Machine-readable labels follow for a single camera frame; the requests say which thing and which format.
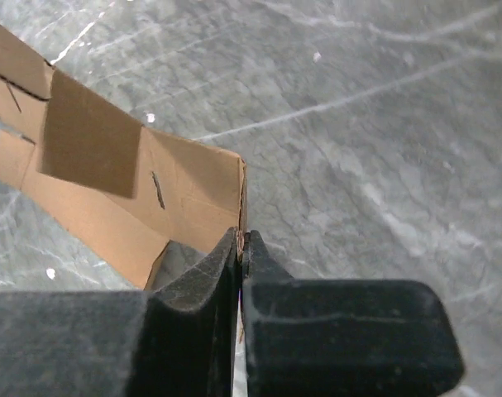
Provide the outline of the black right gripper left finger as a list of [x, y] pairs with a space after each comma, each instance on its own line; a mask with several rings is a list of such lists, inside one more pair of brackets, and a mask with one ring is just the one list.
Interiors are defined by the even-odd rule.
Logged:
[[0, 292], [0, 396], [229, 396], [238, 287], [230, 228], [157, 290]]

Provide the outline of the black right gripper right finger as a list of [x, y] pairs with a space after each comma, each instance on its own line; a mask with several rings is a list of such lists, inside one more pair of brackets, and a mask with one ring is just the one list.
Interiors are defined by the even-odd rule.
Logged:
[[439, 396], [465, 364], [436, 293], [415, 280], [297, 279], [248, 232], [241, 314], [251, 396]]

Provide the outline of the cardboard box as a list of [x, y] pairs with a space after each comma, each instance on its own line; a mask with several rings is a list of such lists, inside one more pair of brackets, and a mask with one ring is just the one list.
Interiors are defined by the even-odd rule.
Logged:
[[0, 25], [0, 181], [135, 286], [169, 242], [210, 252], [246, 231], [236, 153], [144, 126]]

